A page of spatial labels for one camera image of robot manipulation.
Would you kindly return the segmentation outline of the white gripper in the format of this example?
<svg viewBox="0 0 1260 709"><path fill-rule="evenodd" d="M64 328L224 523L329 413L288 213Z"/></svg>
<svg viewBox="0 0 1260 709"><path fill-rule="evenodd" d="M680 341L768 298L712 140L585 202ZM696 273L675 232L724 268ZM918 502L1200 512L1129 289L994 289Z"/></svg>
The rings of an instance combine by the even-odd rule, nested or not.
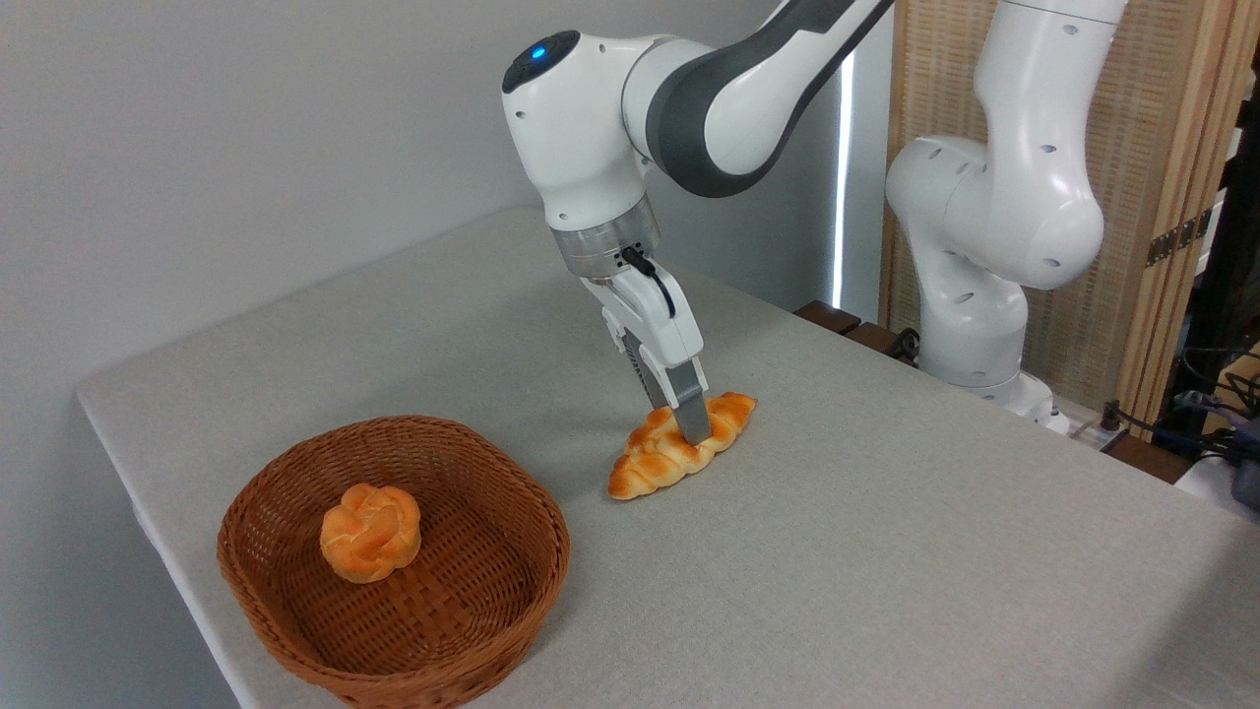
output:
<svg viewBox="0 0 1260 709"><path fill-rule="evenodd" d="M602 305L604 324L643 383L651 408L672 408L688 445L709 440L712 428L706 406L706 372L699 359L703 337L687 296L662 264L649 262L648 273L634 266L604 280L582 280L582 286ZM645 345L653 363L667 368L667 394L640 358ZM667 400L673 395L674 407Z"/></svg>

